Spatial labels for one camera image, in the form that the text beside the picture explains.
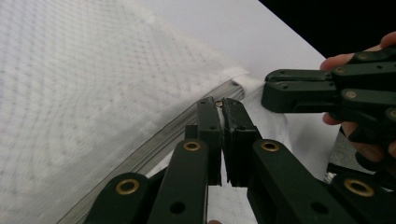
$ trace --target white fabric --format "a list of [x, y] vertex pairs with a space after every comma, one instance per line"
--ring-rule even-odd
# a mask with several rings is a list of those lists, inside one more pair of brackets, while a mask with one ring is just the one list
[[0, 223], [55, 223], [134, 149], [247, 73], [133, 1], [0, 6]]

